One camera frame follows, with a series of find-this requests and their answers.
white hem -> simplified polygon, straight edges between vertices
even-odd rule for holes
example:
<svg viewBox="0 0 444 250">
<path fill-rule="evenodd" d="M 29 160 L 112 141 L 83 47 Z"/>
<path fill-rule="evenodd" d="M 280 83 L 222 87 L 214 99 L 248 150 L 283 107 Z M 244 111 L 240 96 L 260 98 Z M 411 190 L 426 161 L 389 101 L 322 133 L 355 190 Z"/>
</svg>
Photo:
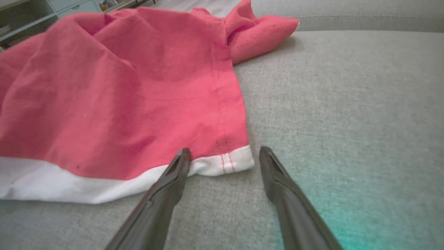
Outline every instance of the white hem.
<svg viewBox="0 0 444 250">
<path fill-rule="evenodd" d="M 0 199 L 98 204 L 148 190 L 167 166 L 154 167 L 122 181 L 77 176 L 47 161 L 0 157 Z M 223 155 L 193 160 L 188 176 L 217 176 L 253 166 L 248 145 Z"/>
</svg>

fabric fold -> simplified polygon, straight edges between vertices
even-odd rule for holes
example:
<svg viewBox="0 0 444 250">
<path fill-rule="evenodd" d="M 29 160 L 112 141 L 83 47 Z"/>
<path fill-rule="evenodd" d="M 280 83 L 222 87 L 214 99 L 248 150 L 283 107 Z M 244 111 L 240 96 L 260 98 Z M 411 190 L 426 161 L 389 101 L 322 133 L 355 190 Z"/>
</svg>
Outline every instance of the fabric fold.
<svg viewBox="0 0 444 250">
<path fill-rule="evenodd" d="M 75 14 L 1 53 L 0 198 L 110 201 L 150 188 L 183 147 L 191 174 L 251 168 L 233 63 L 297 24 L 248 0 L 226 18 L 141 7 Z"/>
</svg>

gray couch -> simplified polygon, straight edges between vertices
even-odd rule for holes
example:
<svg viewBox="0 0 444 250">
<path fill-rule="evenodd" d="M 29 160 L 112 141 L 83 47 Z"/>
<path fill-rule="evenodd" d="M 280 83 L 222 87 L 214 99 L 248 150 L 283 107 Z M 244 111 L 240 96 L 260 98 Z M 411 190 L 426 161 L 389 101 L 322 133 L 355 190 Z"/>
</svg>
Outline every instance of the gray couch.
<svg viewBox="0 0 444 250">
<path fill-rule="evenodd" d="M 444 249 L 444 1 L 253 9 L 301 19 L 276 51 L 234 68 L 254 155 L 274 150 L 345 249 Z M 0 248 L 102 249 L 141 196 L 0 201 Z M 165 249 L 283 249 L 260 169 L 189 178 Z"/>
</svg>

floor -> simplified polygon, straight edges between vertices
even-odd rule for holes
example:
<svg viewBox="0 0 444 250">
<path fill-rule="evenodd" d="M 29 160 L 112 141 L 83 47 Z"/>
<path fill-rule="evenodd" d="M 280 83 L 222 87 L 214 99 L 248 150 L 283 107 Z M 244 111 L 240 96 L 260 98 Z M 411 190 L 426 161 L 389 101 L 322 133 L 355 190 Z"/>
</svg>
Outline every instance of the floor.
<svg viewBox="0 0 444 250">
<path fill-rule="evenodd" d="M 211 15 L 225 17 L 240 0 L 156 0 L 154 8 L 191 11 L 196 7 L 206 8 Z"/>
</svg>

shelf drawer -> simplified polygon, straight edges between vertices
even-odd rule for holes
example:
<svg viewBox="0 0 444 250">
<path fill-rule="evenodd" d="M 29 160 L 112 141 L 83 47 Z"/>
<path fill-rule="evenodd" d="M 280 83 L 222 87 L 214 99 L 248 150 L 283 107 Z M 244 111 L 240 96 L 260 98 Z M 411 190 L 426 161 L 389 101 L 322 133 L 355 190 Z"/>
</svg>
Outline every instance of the shelf drawer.
<svg viewBox="0 0 444 250">
<path fill-rule="evenodd" d="M 64 18 L 68 15 L 74 14 L 74 13 L 80 13 L 80 12 L 97 12 L 97 9 L 95 8 L 95 5 L 92 1 L 88 1 L 83 4 L 79 4 L 77 6 L 72 7 L 71 9 L 64 11 L 59 14 L 60 18 Z"/>
<path fill-rule="evenodd" d="M 61 9 L 67 8 L 73 4 L 79 3 L 82 0 L 48 0 L 55 11 L 59 11 Z"/>
</svg>

